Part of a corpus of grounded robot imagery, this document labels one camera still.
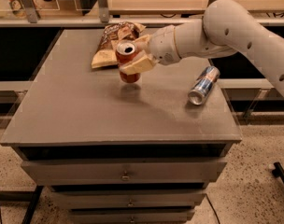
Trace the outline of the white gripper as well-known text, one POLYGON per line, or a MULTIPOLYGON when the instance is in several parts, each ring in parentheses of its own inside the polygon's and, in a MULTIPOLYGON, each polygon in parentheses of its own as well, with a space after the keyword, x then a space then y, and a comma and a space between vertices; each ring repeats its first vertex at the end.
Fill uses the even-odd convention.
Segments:
POLYGON ((181 60, 175 42, 174 25, 160 28, 153 35, 142 35, 135 40, 135 44, 142 51, 120 67, 120 71, 126 75, 147 72, 158 62, 169 65, 181 60))

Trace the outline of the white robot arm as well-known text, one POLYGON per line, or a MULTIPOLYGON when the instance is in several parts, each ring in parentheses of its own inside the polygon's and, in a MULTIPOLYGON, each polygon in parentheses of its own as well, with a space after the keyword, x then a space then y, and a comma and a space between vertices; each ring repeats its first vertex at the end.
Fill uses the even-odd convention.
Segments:
POLYGON ((265 29, 233 0, 217 0, 201 19, 160 28, 137 47, 138 54, 121 67, 127 75, 149 71, 156 63, 240 52, 284 97, 284 38, 265 29))

